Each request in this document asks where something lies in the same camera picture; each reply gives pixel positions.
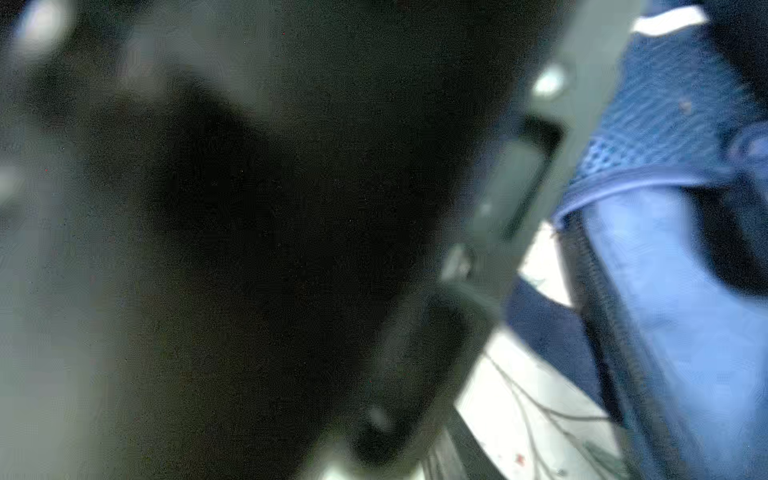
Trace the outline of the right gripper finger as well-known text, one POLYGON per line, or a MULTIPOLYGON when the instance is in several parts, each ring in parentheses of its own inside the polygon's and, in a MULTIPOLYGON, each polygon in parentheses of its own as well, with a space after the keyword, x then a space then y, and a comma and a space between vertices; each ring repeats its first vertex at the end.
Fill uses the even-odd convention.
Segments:
POLYGON ((431 480, 505 480, 487 456, 457 410, 422 461, 424 477, 431 480))

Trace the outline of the navy blue student backpack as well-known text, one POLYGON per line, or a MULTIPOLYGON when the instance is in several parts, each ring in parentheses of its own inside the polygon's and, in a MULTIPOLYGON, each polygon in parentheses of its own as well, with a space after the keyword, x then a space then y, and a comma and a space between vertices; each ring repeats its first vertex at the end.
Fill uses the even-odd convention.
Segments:
POLYGON ((628 434, 644 479, 767 475, 767 5, 637 33, 553 214, 576 306, 506 320, 628 434))

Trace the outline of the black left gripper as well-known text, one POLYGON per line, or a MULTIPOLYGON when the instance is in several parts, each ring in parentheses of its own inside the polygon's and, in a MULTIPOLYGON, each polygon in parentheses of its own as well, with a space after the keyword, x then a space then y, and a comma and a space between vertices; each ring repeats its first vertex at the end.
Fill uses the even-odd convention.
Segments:
POLYGON ((1 475, 407 477, 641 1, 5 1, 1 475))

